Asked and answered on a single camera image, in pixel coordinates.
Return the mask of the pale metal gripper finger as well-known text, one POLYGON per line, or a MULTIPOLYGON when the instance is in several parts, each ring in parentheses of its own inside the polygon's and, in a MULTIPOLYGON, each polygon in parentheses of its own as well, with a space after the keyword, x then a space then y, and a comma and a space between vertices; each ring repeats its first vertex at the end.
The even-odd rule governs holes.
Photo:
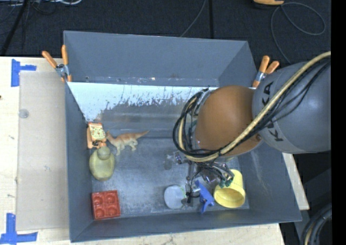
POLYGON ((192 187, 191 191, 186 192, 181 200, 183 207, 194 207, 199 202, 200 188, 192 187))
POLYGON ((174 152, 172 154, 166 154, 164 159, 164 169, 170 170, 175 165, 183 164, 183 158, 181 157, 179 152, 174 152))

